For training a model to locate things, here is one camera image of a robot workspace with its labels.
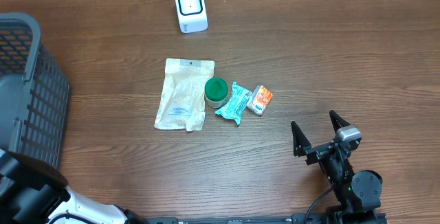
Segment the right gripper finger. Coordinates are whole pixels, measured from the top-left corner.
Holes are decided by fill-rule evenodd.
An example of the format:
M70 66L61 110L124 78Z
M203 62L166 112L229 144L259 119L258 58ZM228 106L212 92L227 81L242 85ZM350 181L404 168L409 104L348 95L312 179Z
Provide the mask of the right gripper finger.
M297 157L305 156L306 151L311 148L309 140L295 121L291 123L291 129L293 135L294 155Z
M346 120L344 120L342 117L340 117L334 110L330 110L329 117L331 119L331 123L333 125L333 129L334 129L335 133L337 133L337 131L340 128L344 128L346 126L351 125Z

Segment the orange snack packet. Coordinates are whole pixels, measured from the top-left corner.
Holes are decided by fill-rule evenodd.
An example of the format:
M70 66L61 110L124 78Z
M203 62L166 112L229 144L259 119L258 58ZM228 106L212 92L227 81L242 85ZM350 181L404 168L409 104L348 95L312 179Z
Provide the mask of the orange snack packet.
M274 94L264 85L258 85L247 102L247 108L257 115L262 115Z

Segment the teal tissue packet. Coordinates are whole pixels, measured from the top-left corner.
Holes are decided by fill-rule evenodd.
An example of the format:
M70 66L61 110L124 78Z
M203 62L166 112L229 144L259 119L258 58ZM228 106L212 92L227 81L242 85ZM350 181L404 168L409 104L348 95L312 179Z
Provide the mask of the teal tissue packet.
M233 82L230 99L220 109L216 110L215 114L227 120L234 120L237 125L240 125L242 113L247 107L251 95L252 92L250 90Z

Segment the green lid jar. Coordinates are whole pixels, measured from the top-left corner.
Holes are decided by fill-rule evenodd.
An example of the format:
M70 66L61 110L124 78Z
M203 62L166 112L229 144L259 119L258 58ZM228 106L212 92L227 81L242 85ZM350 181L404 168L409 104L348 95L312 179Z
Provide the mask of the green lid jar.
M228 85L223 78L211 78L205 84L205 98L208 106L218 109L226 104Z

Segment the beige paper pouch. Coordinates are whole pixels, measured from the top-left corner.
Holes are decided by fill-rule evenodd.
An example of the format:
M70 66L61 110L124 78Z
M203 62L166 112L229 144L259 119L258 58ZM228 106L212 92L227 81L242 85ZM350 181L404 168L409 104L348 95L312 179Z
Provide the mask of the beige paper pouch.
M214 76L212 60L168 58L154 127L200 131L205 121L205 84Z

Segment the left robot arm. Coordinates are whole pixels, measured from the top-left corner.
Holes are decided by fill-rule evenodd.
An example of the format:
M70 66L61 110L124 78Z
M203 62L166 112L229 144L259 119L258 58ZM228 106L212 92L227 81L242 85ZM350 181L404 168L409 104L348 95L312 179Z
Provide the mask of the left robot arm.
M10 186L1 193L1 223L145 223L134 212L93 201L68 186L44 161L1 151L1 178Z

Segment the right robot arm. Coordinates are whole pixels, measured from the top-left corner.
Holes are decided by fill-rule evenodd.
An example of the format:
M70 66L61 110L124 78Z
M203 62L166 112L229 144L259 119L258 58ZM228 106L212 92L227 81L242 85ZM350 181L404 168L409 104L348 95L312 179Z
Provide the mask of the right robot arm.
M313 147L295 121L291 123L294 155L305 157L307 165L318 164L331 187L322 193L304 214L293 214L293 223L386 223L386 215L376 212L381 206L382 177L373 170L354 172L351 153L362 140L361 131L335 111L329 112L335 137L327 144ZM316 205L330 192L338 204L324 214L313 214Z

